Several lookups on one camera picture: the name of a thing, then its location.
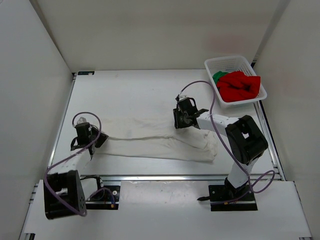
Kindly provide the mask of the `white t shirt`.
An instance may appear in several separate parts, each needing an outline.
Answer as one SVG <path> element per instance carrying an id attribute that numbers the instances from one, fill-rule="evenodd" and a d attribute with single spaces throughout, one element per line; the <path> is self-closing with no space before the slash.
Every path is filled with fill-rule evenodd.
<path id="1" fill-rule="evenodd" d="M 218 142 L 209 130 L 174 127 L 173 119 L 110 118 L 103 119 L 102 132 L 107 141 L 98 154 L 171 159 L 211 163 L 218 152 Z"/>

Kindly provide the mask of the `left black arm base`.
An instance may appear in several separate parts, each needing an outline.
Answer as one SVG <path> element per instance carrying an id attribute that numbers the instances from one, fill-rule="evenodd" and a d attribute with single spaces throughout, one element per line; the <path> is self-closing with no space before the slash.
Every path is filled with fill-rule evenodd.
<path id="1" fill-rule="evenodd" d="M 81 178 L 87 210 L 118 210 L 121 186 L 107 184 L 99 175 Z"/>

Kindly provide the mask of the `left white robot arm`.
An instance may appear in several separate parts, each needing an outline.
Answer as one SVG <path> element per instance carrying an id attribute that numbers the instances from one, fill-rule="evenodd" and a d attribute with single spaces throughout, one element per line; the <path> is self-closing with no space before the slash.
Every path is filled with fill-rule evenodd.
<path id="1" fill-rule="evenodd" d="M 81 175 L 108 135 L 88 122 L 78 123 L 74 128 L 77 136 L 70 143 L 74 157 L 50 168 L 43 179 L 44 212 L 48 220 L 74 215 L 84 217 L 86 200 L 89 197 L 100 200 L 105 194 L 99 176 L 81 179 Z"/>

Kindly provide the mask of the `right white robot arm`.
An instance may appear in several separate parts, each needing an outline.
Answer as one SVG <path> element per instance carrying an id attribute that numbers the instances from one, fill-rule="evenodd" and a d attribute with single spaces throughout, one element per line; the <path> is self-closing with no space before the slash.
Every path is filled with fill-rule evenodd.
<path id="1" fill-rule="evenodd" d="M 173 115 L 177 129 L 194 127 L 227 137 L 235 162 L 224 181 L 224 193 L 230 200 L 238 199 L 247 185 L 254 164 L 269 147 L 254 119 L 249 115 L 236 118 L 210 114 L 208 109 L 199 110 L 193 98 L 179 95 Z"/>

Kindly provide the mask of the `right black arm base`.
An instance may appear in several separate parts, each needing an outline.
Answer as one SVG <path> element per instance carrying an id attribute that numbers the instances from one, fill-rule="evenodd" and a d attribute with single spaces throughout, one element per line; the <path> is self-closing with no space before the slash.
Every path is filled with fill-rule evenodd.
<path id="1" fill-rule="evenodd" d="M 224 184 L 208 186 L 209 196 L 201 196 L 199 202 L 209 201 L 211 212 L 257 211 L 258 206 L 253 191 L 247 182 L 235 188 L 227 178 Z"/>

